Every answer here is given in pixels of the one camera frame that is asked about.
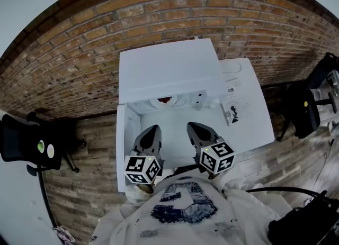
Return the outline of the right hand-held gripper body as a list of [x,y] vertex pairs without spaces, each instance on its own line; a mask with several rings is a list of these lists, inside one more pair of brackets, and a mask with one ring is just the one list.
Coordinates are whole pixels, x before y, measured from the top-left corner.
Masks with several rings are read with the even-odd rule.
[[201,148],[199,166],[216,175],[233,167],[235,155],[228,142],[219,141]]

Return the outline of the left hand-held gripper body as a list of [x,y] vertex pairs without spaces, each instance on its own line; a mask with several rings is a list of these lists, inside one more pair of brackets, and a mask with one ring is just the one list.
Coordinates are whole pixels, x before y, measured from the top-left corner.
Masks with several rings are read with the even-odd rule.
[[124,158],[124,175],[131,183],[150,185],[164,162],[159,153],[130,151]]

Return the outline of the white round plate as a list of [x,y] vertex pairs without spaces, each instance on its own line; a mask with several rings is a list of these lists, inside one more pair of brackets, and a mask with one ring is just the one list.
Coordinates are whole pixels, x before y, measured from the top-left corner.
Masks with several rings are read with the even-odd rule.
[[154,98],[154,99],[151,99],[150,100],[150,103],[153,107],[155,108],[158,108],[158,109],[164,109],[164,108],[170,108],[170,107],[173,107],[176,102],[178,101],[179,99],[179,96],[178,95],[173,95],[173,96],[169,96],[169,97],[172,97],[171,101],[168,102],[167,104],[162,104],[160,103],[157,98]]

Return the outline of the white microwave oven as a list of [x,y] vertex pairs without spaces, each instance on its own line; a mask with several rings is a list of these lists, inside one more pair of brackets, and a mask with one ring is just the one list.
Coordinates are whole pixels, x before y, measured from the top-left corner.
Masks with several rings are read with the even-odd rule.
[[120,192],[128,183],[123,174],[124,158],[136,137],[145,130],[141,128],[141,115],[160,110],[147,100],[181,94],[190,97],[190,106],[185,107],[196,110],[215,106],[225,99],[226,82],[210,39],[170,42],[120,53],[116,120]]

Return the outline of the white printed leaflet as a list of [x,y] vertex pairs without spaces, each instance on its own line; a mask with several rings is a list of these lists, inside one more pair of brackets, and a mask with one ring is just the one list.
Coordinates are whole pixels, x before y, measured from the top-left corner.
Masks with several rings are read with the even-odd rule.
[[247,107],[248,103],[244,99],[240,80],[234,79],[227,82],[227,95],[225,100],[221,102],[227,125],[233,126],[241,121]]

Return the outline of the white table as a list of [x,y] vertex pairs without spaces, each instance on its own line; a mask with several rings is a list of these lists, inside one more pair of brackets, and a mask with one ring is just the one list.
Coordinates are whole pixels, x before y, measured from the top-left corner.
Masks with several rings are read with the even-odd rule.
[[162,131],[160,155],[166,169],[195,164],[196,151],[190,142],[186,126],[189,122],[202,123],[213,128],[234,148],[236,154],[256,149],[274,141],[274,133],[267,105],[254,69],[247,58],[221,60],[220,65],[227,82],[239,79],[248,107],[241,121],[228,126],[221,103],[204,106],[200,110],[190,107],[153,111],[141,115],[141,128],[154,124]]

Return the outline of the person's white printed sweatshirt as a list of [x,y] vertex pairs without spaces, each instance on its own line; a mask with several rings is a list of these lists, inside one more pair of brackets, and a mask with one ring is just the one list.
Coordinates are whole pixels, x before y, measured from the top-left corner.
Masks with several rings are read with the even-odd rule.
[[195,169],[152,187],[142,205],[126,199],[102,217],[88,245],[271,245],[269,223],[280,216],[238,167],[215,182]]

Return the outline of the plain black office chair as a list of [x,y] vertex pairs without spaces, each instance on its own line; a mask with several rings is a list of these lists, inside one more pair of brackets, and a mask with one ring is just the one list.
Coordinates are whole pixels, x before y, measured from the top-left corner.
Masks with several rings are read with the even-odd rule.
[[319,105],[331,105],[334,113],[337,112],[333,94],[329,93],[327,99],[316,101],[312,93],[312,90],[318,89],[334,70],[339,72],[339,58],[327,52],[305,80],[288,87],[282,100],[282,115],[285,121],[277,141],[282,141],[290,124],[294,126],[295,136],[299,139],[316,131],[320,126]]

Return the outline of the grey patterned cloth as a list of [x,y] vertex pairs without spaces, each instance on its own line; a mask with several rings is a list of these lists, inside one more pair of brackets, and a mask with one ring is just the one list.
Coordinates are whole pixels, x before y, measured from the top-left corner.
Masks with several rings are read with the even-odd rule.
[[53,230],[61,240],[62,245],[75,245],[75,238],[63,226],[54,227]]

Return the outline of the black bag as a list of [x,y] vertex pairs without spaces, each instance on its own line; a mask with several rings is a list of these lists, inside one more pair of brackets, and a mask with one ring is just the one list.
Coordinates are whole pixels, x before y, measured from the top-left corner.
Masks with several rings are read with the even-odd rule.
[[271,221],[267,237],[272,245],[339,245],[339,213],[329,208],[300,208]]

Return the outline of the black office chair with stickers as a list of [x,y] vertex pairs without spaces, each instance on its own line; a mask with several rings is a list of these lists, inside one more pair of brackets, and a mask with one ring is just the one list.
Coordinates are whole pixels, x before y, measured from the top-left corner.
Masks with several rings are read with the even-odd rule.
[[[44,152],[40,153],[37,144],[44,142]],[[47,146],[52,144],[55,155],[50,159]],[[76,136],[76,123],[68,121],[45,121],[31,112],[26,123],[5,114],[0,120],[0,155],[5,162],[26,161],[37,165],[27,165],[27,171],[36,176],[46,170],[59,170],[65,160],[73,172],[79,168],[72,165],[69,155],[87,146],[84,139]]]

